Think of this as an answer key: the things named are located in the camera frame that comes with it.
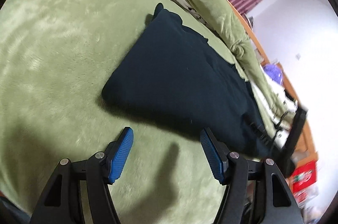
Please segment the dark navy sweatshirt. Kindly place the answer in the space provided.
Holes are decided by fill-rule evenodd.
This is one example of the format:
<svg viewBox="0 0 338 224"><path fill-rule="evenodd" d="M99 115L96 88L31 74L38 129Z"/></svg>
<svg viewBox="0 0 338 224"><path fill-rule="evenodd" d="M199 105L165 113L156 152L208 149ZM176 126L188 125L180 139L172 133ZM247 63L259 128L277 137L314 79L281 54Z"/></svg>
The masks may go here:
<svg viewBox="0 0 338 224"><path fill-rule="evenodd" d="M108 104L194 133L208 127L248 156L265 157L271 147L251 84L162 4L101 95Z"/></svg>

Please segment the red printed box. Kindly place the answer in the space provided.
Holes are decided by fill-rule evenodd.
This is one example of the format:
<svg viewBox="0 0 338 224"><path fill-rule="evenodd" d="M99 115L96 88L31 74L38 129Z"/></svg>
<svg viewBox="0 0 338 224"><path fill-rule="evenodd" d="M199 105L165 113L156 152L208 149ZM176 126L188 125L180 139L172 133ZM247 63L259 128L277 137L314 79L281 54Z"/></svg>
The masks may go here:
<svg viewBox="0 0 338 224"><path fill-rule="evenodd" d="M317 168L316 161L312 160L295 169L291 176L293 196L299 206L317 196Z"/></svg>

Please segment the purple plush toy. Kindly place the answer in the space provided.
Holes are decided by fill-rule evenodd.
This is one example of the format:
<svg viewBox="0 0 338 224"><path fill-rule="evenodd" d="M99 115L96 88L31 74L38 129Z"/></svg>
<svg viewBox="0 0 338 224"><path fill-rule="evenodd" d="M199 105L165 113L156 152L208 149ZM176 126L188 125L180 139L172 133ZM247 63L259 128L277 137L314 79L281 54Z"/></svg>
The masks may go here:
<svg viewBox="0 0 338 224"><path fill-rule="evenodd" d="M282 85L283 83L283 74L282 69L275 64L266 64L263 66L265 74L267 74L273 81Z"/></svg>

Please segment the green plush bed sheet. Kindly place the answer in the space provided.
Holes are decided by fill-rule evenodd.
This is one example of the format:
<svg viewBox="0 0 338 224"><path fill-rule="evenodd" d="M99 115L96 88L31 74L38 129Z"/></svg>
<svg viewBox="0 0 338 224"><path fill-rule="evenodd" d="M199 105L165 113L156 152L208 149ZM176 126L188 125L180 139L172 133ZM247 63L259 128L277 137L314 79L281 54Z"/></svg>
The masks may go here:
<svg viewBox="0 0 338 224"><path fill-rule="evenodd" d="M97 100L160 1L211 36L170 0L7 0L1 9L1 190L32 223L70 221L67 207L39 202L47 180L93 159L126 126L134 144L110 188L120 221L215 217L223 188L198 142L111 114Z"/></svg>

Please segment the clutter on bedside shelf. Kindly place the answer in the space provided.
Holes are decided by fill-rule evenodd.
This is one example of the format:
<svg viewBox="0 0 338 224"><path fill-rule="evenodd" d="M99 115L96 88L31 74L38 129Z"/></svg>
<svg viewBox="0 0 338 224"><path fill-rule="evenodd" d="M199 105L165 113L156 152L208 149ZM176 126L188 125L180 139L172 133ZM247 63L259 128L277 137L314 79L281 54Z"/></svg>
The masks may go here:
<svg viewBox="0 0 338 224"><path fill-rule="evenodd" d="M254 27L254 18L252 16L249 16L249 15L246 15L246 14L244 14L244 18L246 19L249 27L251 29L253 29L253 27Z"/></svg>

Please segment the wooden bed frame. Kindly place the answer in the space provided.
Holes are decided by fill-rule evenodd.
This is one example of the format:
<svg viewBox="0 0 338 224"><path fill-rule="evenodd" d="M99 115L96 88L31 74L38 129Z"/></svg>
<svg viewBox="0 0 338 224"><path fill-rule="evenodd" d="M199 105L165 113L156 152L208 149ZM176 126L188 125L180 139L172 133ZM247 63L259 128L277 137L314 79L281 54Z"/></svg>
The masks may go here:
<svg viewBox="0 0 338 224"><path fill-rule="evenodd" d="M258 50L260 56L263 58L261 64L263 66L268 63L275 64L280 69L282 69L283 74L283 87L285 92L293 99L295 99L299 105L301 105L301 101L295 91L292 83L287 76L284 66L282 64L282 60L280 56L273 57L272 50L268 49L269 46L277 44L277 37L281 34L281 32L273 31L270 36L263 36L262 29L262 20L258 19L260 14L267 11L268 8L272 6L272 4L276 3L279 0L263 0L261 3L256 5L254 10L250 13L254 15L254 21L258 22L253 29L250 30L250 35L254 35L253 43ZM308 122L305 122L300 138L297 142L296 149L294 152L294 158L298 160L298 165L307 164L310 161L318 161L319 155L315 148L315 143L312 137L311 128Z"/></svg>

